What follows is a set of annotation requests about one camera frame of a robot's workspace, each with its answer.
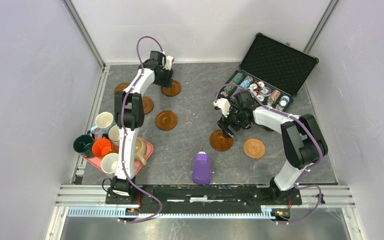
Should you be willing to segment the woven rattan coaster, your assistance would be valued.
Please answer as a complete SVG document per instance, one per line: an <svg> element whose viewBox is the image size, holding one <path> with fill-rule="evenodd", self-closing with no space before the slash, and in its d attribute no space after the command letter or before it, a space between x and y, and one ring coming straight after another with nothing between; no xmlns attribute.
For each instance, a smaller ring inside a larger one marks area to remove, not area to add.
<svg viewBox="0 0 384 240"><path fill-rule="evenodd" d="M249 138L243 144L244 153L253 159L262 158L265 155L265 144L257 138Z"/></svg>

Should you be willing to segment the light blue mug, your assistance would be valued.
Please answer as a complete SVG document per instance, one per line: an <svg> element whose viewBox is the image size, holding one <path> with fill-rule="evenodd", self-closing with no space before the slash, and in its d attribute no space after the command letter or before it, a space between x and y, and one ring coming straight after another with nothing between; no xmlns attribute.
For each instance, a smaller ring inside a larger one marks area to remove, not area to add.
<svg viewBox="0 0 384 240"><path fill-rule="evenodd" d="M115 118L111 112L105 111L98 114L90 132L94 135L107 134L112 126L116 124Z"/></svg>

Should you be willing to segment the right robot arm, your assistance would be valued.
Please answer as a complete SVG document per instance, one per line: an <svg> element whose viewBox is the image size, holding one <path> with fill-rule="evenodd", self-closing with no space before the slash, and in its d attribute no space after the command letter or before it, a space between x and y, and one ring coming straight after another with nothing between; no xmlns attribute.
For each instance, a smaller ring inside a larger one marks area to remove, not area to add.
<svg viewBox="0 0 384 240"><path fill-rule="evenodd" d="M235 95L234 100L220 97L213 106L221 110L217 122L222 135L233 138L235 133L249 124L260 125L281 135L286 162L280 172L270 180L269 199L282 204L304 171L322 160L328 153L326 141L315 117L311 114L295 115L264 105L248 90Z"/></svg>

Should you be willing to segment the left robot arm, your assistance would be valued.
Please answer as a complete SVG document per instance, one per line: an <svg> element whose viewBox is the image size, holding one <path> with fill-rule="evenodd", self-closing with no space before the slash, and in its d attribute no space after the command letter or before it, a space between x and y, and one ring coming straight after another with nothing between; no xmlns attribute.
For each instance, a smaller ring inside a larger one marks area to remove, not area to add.
<svg viewBox="0 0 384 240"><path fill-rule="evenodd" d="M140 61L137 74L122 91L114 94L114 121L119 127L118 164L108 193L125 204L133 203L138 195L135 187L136 141L145 120L143 96L152 84L173 90L174 57L163 50L152 50L149 59Z"/></svg>

